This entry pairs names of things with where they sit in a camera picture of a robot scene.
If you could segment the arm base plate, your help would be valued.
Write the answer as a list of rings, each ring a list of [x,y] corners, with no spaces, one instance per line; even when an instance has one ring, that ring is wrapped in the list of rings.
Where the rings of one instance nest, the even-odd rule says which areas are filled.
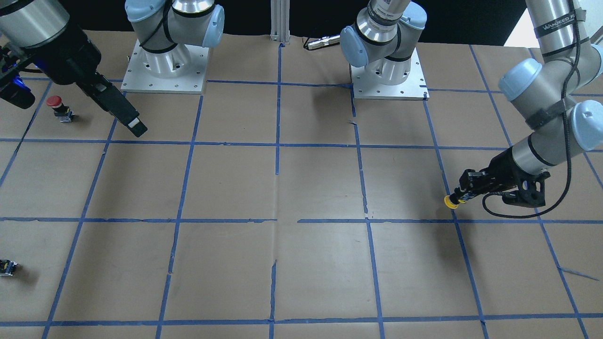
[[[201,95],[211,51],[211,48],[179,44],[171,51],[153,54],[143,50],[136,41],[121,90]]]
[[[350,65],[356,99],[428,100],[430,98],[418,52],[395,62],[383,58],[363,67]]]

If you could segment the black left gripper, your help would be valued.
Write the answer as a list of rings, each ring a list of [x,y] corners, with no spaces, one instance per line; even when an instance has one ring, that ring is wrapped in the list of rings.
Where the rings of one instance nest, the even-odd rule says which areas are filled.
[[[459,197],[476,196],[503,192],[517,187],[523,170],[514,161],[494,161],[488,167],[476,171],[466,169],[459,178]]]

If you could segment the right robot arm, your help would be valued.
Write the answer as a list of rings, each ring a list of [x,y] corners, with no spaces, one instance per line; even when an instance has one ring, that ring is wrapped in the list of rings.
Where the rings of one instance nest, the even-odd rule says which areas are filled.
[[[97,71],[101,53],[56,0],[3,0],[1,99],[28,109],[35,96],[20,77],[33,64],[55,84],[76,84],[101,109],[140,137],[147,127],[122,92]]]

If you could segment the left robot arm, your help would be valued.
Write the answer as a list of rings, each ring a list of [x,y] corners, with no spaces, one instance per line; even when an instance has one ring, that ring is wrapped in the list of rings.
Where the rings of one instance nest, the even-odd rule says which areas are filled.
[[[481,194],[503,194],[506,204],[545,205],[549,168],[602,143],[602,105],[571,94],[602,73],[602,48],[586,32],[586,12],[577,0],[526,2],[544,62],[528,58],[499,80],[499,88],[525,118],[532,133],[489,166],[465,170],[450,195],[454,204]]]

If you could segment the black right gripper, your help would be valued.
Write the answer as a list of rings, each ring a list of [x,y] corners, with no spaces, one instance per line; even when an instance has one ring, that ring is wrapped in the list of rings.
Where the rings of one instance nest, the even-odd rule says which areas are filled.
[[[141,137],[148,131],[147,126],[139,120],[135,107],[123,96],[123,93],[103,75],[94,73],[78,80],[78,87],[92,98],[101,109],[114,116],[135,136]]]

